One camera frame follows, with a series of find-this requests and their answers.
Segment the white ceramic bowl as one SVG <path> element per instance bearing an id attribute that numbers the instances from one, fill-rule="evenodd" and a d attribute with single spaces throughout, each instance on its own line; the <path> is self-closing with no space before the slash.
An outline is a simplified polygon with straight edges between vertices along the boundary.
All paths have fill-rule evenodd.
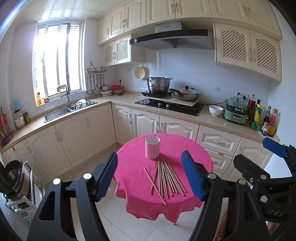
<path id="1" fill-rule="evenodd" d="M 217 106 L 217 105 L 210 105 L 209 112 L 212 116 L 220 116 L 222 115 L 224 108 Z"/>

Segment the green oil bottle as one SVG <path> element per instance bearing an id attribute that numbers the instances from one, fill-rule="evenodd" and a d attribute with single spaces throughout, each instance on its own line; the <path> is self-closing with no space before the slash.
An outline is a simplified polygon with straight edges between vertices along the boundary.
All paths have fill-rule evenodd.
<path id="1" fill-rule="evenodd" d="M 262 105 L 257 104 L 257 106 L 255 108 L 252 124 L 251 124 L 251 129 L 254 130 L 254 131 L 256 131 L 257 128 L 258 128 L 261 113 L 262 113 Z"/>

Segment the black induction cooker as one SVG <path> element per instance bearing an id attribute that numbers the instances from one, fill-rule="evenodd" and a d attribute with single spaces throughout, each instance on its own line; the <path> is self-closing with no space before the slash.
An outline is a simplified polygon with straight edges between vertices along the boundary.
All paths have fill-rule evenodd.
<path id="1" fill-rule="evenodd" d="M 160 93 L 150 92 L 150 91 L 141 92 L 141 94 L 143 96 L 150 97 L 150 98 L 152 98 L 152 97 L 154 97 L 154 98 L 163 98 L 163 97 L 171 95 L 172 93 L 173 93 L 172 91 L 160 92 Z"/>

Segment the green electric cooker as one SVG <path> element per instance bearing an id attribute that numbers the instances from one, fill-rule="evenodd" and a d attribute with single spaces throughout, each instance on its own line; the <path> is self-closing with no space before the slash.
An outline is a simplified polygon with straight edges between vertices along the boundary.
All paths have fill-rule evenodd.
<path id="1" fill-rule="evenodd" d="M 225 100 L 224 118 L 227 121 L 244 125 L 247 122 L 247 107 L 236 97 Z"/>

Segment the white trolley rack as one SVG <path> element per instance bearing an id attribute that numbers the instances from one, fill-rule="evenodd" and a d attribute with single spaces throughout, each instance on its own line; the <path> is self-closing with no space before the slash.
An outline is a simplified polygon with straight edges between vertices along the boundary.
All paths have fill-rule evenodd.
<path id="1" fill-rule="evenodd" d="M 37 179 L 28 162 L 23 162 L 25 167 L 30 172 L 30 188 L 27 196 L 16 199 L 6 199 L 5 206 L 10 209 L 16 216 L 20 217 L 25 222 L 31 224 L 35 213 L 44 197 L 44 188 L 36 185 Z"/>

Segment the round perforated trivet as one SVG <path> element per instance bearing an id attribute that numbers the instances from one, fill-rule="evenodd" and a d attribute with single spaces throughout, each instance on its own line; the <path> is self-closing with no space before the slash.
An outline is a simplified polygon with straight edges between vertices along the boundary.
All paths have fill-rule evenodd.
<path id="1" fill-rule="evenodd" d="M 135 78 L 145 79 L 149 77 L 149 69 L 147 67 L 138 66 L 134 70 Z"/>

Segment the red container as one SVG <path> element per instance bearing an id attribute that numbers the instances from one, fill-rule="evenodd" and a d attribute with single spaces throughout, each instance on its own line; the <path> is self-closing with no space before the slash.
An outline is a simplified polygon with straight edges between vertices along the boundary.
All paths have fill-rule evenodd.
<path id="1" fill-rule="evenodd" d="M 111 86 L 111 90 L 121 90 L 121 86 L 120 85 L 112 85 Z"/>

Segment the pink utensil cup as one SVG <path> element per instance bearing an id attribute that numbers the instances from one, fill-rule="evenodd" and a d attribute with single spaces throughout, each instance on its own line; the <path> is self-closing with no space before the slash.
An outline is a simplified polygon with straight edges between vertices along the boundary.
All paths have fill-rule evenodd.
<path id="1" fill-rule="evenodd" d="M 159 156 L 160 138 L 151 136 L 145 138 L 145 156 L 150 160 L 155 160 Z"/>

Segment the dark soy sauce bottle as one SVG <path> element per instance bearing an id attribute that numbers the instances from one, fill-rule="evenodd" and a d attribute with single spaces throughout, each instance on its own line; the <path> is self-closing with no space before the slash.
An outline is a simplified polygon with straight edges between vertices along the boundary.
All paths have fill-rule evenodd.
<path id="1" fill-rule="evenodd" d="M 266 115 L 265 115 L 265 117 L 263 119 L 263 123 L 262 123 L 261 129 L 260 129 L 261 132 L 264 132 L 264 130 L 266 129 L 266 126 L 269 123 L 270 113 L 271 113 L 271 106 L 268 106 Z"/>

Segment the clear jar white lid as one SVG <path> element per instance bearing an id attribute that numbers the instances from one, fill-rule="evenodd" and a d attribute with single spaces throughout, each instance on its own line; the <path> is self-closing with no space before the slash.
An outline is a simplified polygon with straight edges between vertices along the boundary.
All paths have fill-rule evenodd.
<path id="1" fill-rule="evenodd" d="M 19 109 L 15 110 L 14 114 L 15 114 L 16 129 L 19 130 L 25 126 L 25 120 L 23 118 L 23 114 Z"/>

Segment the pink tablecloth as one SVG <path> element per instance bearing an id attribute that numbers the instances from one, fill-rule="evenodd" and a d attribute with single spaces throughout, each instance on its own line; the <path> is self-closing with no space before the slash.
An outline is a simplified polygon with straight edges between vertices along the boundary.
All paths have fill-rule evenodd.
<path id="1" fill-rule="evenodd" d="M 114 174 L 117 182 L 115 195 L 126 200 L 125 209 L 136 218 L 156 220 L 160 214 L 176 222 L 182 212 L 201 207 L 202 202 L 194 196 L 181 165 L 181 153 L 188 151 L 193 160 L 204 165 L 208 172 L 213 164 L 207 151 L 195 141 L 169 133 L 158 133 L 160 154 L 165 157 L 185 188 L 184 195 L 175 193 L 161 199 L 151 188 L 156 161 L 145 156 L 145 139 L 141 136 L 124 144 L 117 152 L 118 166 Z"/>

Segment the steel stock pot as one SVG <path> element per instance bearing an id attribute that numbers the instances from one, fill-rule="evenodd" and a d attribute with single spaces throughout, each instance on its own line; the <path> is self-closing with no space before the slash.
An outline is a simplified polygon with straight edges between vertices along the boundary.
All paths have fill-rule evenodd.
<path id="1" fill-rule="evenodd" d="M 147 81 L 148 90 L 152 93 L 165 93 L 170 88 L 170 81 L 173 78 L 170 77 L 147 77 L 144 80 Z"/>

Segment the stacked white plates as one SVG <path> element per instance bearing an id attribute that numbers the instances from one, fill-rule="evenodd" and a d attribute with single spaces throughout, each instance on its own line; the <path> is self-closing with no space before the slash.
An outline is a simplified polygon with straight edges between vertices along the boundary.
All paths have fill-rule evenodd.
<path id="1" fill-rule="evenodd" d="M 112 95 L 112 90 L 100 92 L 102 96 L 110 96 Z"/>

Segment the steel kitchen sink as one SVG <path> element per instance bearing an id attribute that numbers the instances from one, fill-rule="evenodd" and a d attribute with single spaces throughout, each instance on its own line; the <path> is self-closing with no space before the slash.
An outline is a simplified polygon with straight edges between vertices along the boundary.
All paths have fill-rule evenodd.
<path id="1" fill-rule="evenodd" d="M 89 107 L 94 104 L 97 104 L 97 102 L 92 101 L 92 100 L 81 99 L 81 100 L 77 101 L 76 103 L 71 104 L 70 106 L 66 106 L 66 107 L 63 107 L 63 108 L 60 108 L 60 109 L 57 109 L 55 111 L 45 114 L 43 116 L 44 123 L 47 123 L 48 121 L 56 119 L 60 116 L 63 116 L 65 114 L 71 113 L 76 110 L 80 110 L 80 109 Z"/>

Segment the black rice cooker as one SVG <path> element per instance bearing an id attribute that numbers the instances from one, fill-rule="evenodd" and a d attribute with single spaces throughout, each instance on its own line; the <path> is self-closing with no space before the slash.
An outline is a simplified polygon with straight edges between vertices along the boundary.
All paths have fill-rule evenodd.
<path id="1" fill-rule="evenodd" d="M 1 193 L 6 199 L 27 196 L 30 188 L 30 172 L 22 160 L 1 163 Z"/>

